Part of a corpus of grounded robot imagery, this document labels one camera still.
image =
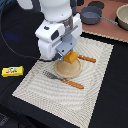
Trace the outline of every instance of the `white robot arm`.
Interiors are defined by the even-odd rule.
[[[76,38],[82,33],[79,13],[72,16],[70,0],[17,0],[23,9],[34,9],[44,14],[45,20],[36,30],[38,47],[45,60],[51,60],[55,54],[64,56],[73,50]]]

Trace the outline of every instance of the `knife handle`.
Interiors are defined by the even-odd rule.
[[[89,57],[82,56],[82,55],[79,55],[78,58],[79,58],[79,59],[82,59],[82,60],[87,60],[87,61],[90,61],[90,62],[93,62],[93,63],[96,62],[96,59],[89,58]]]
[[[84,86],[83,85],[78,84],[78,83],[75,83],[75,82],[72,82],[72,81],[69,81],[67,79],[63,79],[62,82],[66,83],[66,84],[69,84],[71,86],[74,86],[76,88],[79,88],[79,89],[84,89]]]

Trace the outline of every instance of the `beige placemat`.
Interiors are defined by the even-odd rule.
[[[80,128],[87,128],[113,46],[83,37],[79,37],[77,41],[75,52],[97,59],[96,63],[81,60],[82,73],[71,79],[82,84],[84,89],[80,90],[59,80],[47,78],[42,74],[43,70],[57,75],[54,71],[55,62],[38,61],[14,91],[13,96]]]

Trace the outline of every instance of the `fork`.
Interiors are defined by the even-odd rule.
[[[79,89],[84,89],[84,86],[83,85],[78,84],[78,83],[75,83],[75,82],[72,82],[72,81],[69,81],[67,79],[58,78],[57,76],[55,76],[54,74],[52,74],[52,73],[50,73],[48,71],[45,71],[44,70],[43,71],[43,74],[45,76],[47,76],[48,78],[50,78],[50,79],[58,79],[58,80],[62,81],[63,83],[69,84],[69,85],[74,86],[74,87],[79,88]]]

